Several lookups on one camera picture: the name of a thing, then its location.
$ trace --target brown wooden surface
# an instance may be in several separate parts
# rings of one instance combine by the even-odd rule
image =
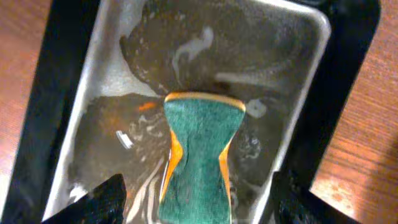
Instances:
[[[49,7],[50,0],[0,1],[0,202]],[[312,187],[365,223],[398,221],[398,4],[382,0],[382,7],[378,32]]]

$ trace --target wet surface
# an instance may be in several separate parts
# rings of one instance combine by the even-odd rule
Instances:
[[[140,6],[133,1],[123,4],[124,8]],[[127,222],[159,222],[160,185],[170,149],[163,96],[171,91],[208,91],[246,104],[247,114],[231,143],[228,164],[233,220],[251,220],[251,209],[263,194],[261,187],[309,76],[318,50],[318,29],[302,14],[256,1],[150,0],[141,7],[141,20],[131,33],[104,36],[108,45],[96,46],[101,55],[88,89],[112,89],[109,80],[116,73],[110,71],[115,63],[100,62],[117,60],[112,56],[116,52],[131,77],[118,78],[115,86],[125,80],[129,85],[133,78],[158,97],[133,88],[133,93],[123,96],[89,98],[67,169],[69,203],[76,200],[72,192],[77,189],[89,191],[122,173]],[[109,28],[123,21],[115,19],[123,7],[111,4],[110,8]],[[117,131],[129,138],[130,148],[123,146]]]

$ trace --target green fabric piece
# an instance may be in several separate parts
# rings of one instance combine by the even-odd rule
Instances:
[[[176,99],[165,115],[183,148],[159,207],[169,223],[230,223],[218,157],[238,130],[244,111],[211,100]]]

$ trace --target wooden table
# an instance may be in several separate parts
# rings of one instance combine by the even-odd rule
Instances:
[[[398,4],[378,32],[312,192],[364,223],[398,221]],[[50,0],[0,1],[0,202],[4,201]]]

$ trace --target wood grain surface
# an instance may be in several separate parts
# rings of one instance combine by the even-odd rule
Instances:
[[[363,223],[398,221],[398,4],[377,34],[312,192]],[[0,209],[16,155],[50,0],[0,1]]]

